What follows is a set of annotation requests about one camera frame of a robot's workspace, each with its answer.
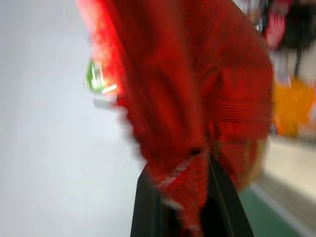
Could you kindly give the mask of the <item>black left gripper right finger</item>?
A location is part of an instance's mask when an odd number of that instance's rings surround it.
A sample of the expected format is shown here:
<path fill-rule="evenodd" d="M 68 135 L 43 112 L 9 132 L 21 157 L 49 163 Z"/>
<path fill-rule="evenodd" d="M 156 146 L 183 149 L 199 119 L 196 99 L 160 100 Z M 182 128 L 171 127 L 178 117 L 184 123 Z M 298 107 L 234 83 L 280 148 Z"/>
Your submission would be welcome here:
<path fill-rule="evenodd" d="M 205 237 L 254 237 L 229 174 L 214 158 L 209 160 L 207 201 L 200 220 Z"/>

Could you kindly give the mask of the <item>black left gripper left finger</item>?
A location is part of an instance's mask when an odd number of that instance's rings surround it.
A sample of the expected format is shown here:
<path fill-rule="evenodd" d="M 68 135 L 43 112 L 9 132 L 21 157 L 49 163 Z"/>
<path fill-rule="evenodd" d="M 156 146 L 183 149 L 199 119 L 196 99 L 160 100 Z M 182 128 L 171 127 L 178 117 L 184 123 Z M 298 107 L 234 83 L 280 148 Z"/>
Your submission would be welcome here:
<path fill-rule="evenodd" d="M 136 186 L 131 237 L 170 237 L 173 234 L 173 210 L 163 203 L 142 170 Z"/>

